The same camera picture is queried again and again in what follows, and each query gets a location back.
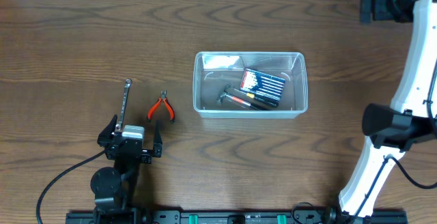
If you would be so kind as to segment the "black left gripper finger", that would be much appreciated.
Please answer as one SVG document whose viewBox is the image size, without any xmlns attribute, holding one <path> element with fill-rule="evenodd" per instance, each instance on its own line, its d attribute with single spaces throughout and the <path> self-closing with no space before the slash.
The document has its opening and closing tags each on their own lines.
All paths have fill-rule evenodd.
<svg viewBox="0 0 437 224">
<path fill-rule="evenodd" d="M 115 126 L 117 125 L 117 115 L 114 115 L 109 124 L 98 135 L 97 144 L 100 147 L 107 147 L 113 142 L 113 133 L 115 132 Z"/>
<path fill-rule="evenodd" d="M 153 138 L 153 149 L 154 150 L 161 150 L 162 146 L 163 146 L 163 142 L 162 142 L 162 138 L 160 135 L 160 122 L 156 121 L 154 138 Z"/>
</svg>

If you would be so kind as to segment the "silver combination wrench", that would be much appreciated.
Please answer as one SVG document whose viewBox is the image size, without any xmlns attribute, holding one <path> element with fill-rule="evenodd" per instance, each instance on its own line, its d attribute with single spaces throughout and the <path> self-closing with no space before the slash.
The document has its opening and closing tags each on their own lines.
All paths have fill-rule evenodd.
<svg viewBox="0 0 437 224">
<path fill-rule="evenodd" d="M 122 108 L 121 108 L 121 112 L 120 112 L 120 117 L 119 117 L 119 121 L 115 125 L 116 132 L 121 131 L 123 128 L 124 117 L 125 117 L 126 107 L 127 107 L 127 102 L 128 102 L 128 94 L 129 94 L 131 85 L 132 85 L 132 80 L 126 79 L 125 86 L 124 86 L 124 93 L 123 93 Z"/>
</svg>

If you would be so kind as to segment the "claw hammer orange black handle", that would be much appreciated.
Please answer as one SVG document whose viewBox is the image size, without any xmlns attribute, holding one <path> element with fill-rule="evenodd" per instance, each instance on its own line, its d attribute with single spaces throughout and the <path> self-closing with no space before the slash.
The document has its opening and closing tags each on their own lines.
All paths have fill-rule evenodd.
<svg viewBox="0 0 437 224">
<path fill-rule="evenodd" d="M 252 103 L 252 102 L 246 101 L 246 100 L 241 99 L 241 98 L 239 98 L 239 97 L 237 97 L 237 96 L 234 96 L 234 95 L 229 94 L 227 90 L 228 90 L 230 87 L 231 87 L 230 84 L 226 85 L 226 86 L 223 88 L 223 90 L 219 93 L 218 98 L 217 98 L 217 100 L 216 100 L 216 103 L 217 103 L 218 105 L 221 105 L 221 104 L 223 103 L 223 100 L 224 100 L 225 98 L 227 98 L 227 99 L 230 100 L 230 101 L 237 102 L 238 104 L 242 104 L 243 106 L 245 106 L 245 107 L 247 107 L 247 108 L 250 108 L 250 109 L 252 109 L 252 110 L 255 110 L 255 111 L 267 111 L 267 108 L 264 108 L 264 107 L 262 107 L 262 106 L 259 106 L 259 105 L 255 104 L 255 103 Z"/>
</svg>

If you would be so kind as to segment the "black yellow screwdriver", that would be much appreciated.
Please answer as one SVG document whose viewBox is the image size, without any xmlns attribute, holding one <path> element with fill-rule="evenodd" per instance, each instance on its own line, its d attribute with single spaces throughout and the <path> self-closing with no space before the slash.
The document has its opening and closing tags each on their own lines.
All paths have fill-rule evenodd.
<svg viewBox="0 0 437 224">
<path fill-rule="evenodd" d="M 252 94 L 250 92 L 245 92 L 245 91 L 242 91 L 242 90 L 237 89 L 235 87 L 233 87 L 233 89 L 235 91 L 240 92 L 241 94 L 244 94 L 245 96 L 248 96 L 249 98 L 252 98 L 252 99 L 254 99 L 254 100 L 256 100 L 256 101 L 258 101 L 258 102 L 260 102 L 262 104 L 265 104 L 265 105 L 267 105 L 269 107 L 277 108 L 279 106 L 279 103 L 276 100 L 273 100 L 271 98 L 265 98 L 265 97 L 257 95 L 257 94 Z"/>
</svg>

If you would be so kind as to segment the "blue precision screwdriver set case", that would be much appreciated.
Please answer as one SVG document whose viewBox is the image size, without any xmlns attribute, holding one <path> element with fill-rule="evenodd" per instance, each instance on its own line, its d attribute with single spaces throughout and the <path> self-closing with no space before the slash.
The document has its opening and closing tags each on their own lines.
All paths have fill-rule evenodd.
<svg viewBox="0 0 437 224">
<path fill-rule="evenodd" d="M 285 79 L 252 69 L 244 71 L 240 89 L 265 98 L 280 101 L 285 87 Z"/>
</svg>

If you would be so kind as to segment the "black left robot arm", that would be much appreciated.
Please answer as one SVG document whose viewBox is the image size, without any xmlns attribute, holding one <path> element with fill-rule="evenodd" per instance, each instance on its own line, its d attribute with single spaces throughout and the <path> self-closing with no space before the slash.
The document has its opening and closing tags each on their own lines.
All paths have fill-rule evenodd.
<svg viewBox="0 0 437 224">
<path fill-rule="evenodd" d="M 98 135 L 97 143 L 112 167 L 103 167 L 92 176 L 90 187 L 94 193 L 96 223 L 152 223 L 153 214 L 133 204 L 133 195 L 142 164 L 160 158 L 163 142 L 160 124 L 154 127 L 153 148 L 144 149 L 145 129 L 126 125 L 117 130 L 117 116 Z"/>
</svg>

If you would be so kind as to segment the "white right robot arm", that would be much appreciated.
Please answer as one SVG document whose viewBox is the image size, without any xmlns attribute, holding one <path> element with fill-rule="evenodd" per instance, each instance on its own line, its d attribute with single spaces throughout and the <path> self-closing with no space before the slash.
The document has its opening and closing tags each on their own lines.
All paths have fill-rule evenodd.
<svg viewBox="0 0 437 224">
<path fill-rule="evenodd" d="M 436 138 L 436 0 L 361 0 L 363 23 L 412 23 L 399 87 L 389 106 L 369 104 L 363 114 L 363 151 L 323 223 L 406 223 L 403 211 L 374 210 L 392 168 L 416 143 Z"/>
</svg>

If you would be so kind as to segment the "clear plastic storage container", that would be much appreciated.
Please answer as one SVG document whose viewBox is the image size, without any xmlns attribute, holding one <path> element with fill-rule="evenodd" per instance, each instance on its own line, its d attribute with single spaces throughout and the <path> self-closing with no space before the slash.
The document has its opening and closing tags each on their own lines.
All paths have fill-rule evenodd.
<svg viewBox="0 0 437 224">
<path fill-rule="evenodd" d="M 309 108 L 304 55 L 199 52 L 193 106 L 202 118 L 294 119 Z"/>
</svg>

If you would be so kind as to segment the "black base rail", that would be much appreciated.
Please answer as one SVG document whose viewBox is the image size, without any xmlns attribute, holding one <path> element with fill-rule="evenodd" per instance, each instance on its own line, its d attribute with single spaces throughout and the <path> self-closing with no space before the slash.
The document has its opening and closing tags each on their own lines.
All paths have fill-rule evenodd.
<svg viewBox="0 0 437 224">
<path fill-rule="evenodd" d="M 152 223 L 152 224 L 318 224 L 318 223 L 370 223 L 408 224 L 404 211 L 380 210 L 371 217 L 336 216 L 321 210 L 296 210 L 294 212 L 180 212 L 177 210 L 101 214 L 99 212 L 71 212 L 66 223 Z"/>
</svg>

